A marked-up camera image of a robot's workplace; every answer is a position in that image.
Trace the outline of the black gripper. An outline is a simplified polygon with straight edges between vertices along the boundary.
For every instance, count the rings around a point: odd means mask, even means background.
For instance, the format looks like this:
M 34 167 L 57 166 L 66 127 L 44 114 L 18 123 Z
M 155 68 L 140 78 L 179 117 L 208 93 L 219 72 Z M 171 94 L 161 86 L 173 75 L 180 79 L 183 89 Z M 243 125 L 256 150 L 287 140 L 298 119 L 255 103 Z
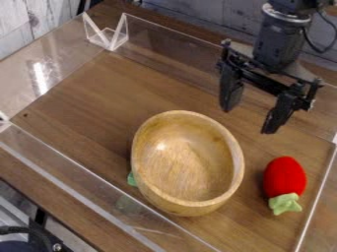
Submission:
M 234 50 L 231 40 L 220 42 L 220 58 L 216 62 L 219 69 L 219 105 L 228 112 L 239 103 L 243 93 L 243 83 L 262 90 L 276 98 L 274 108 L 268 111 L 262 126 L 262 134 L 275 134 L 286 124 L 294 110 L 310 110 L 317 90 L 322 87 L 318 79 L 310 82 L 292 77 L 294 83 L 287 86 L 274 80 L 267 72 L 256 72 L 256 65 L 244 54 Z

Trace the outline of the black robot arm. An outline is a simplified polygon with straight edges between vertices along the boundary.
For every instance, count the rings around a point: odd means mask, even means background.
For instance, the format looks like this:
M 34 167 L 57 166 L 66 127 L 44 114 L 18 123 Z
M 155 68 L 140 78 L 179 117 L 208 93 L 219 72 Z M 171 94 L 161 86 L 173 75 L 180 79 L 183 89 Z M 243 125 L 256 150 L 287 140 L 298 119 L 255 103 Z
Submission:
M 325 17 L 325 9 L 334 5 L 337 0 L 267 0 L 252 49 L 235 47 L 230 39 L 220 42 L 219 106 L 230 111 L 238 105 L 247 84 L 272 95 L 276 103 L 266 115 L 263 134 L 276 133 L 296 111 L 313 108 L 322 80 L 303 70 L 296 59 L 306 46 L 318 53 L 333 48 L 314 44 L 309 28 L 311 18 Z

